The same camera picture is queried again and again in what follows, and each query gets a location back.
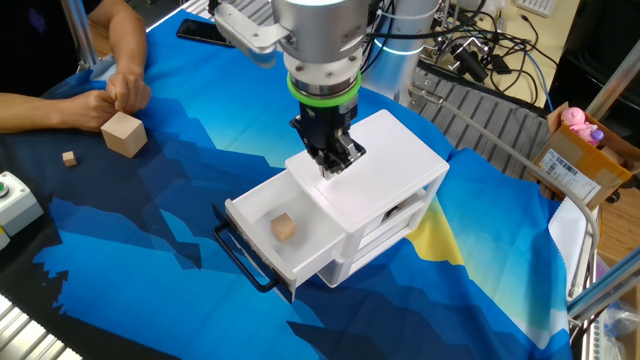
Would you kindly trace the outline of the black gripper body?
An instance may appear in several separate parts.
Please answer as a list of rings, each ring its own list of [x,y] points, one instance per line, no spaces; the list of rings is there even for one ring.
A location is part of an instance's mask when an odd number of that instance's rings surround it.
[[[297,131],[304,146],[306,142],[328,145],[333,155],[335,133],[338,130],[349,133],[351,121],[358,113],[358,98],[352,97],[342,104],[329,107],[312,106],[300,102],[299,110],[300,113],[290,121],[290,126]]]

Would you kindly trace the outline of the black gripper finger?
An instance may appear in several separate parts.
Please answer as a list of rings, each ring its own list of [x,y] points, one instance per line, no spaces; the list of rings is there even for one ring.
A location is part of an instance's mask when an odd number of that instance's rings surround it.
[[[330,180],[334,176],[330,147],[328,145],[317,145],[312,142],[306,142],[305,147],[309,156],[319,167],[321,176],[325,180]]]
[[[353,140],[349,133],[338,130],[333,142],[335,165],[331,167],[333,174],[340,174],[366,153],[366,149]]]

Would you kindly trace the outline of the person's left hand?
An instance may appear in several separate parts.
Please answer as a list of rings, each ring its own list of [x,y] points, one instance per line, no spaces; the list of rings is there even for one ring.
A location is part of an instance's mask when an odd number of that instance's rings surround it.
[[[142,73],[117,71],[108,79],[106,91],[114,100],[115,109],[127,114],[144,109],[151,99],[151,89]]]

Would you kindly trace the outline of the person's right hand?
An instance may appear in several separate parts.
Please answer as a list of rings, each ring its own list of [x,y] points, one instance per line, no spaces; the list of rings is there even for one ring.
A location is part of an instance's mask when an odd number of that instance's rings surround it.
[[[61,102],[60,127],[97,132],[117,112],[104,90],[92,90]]]

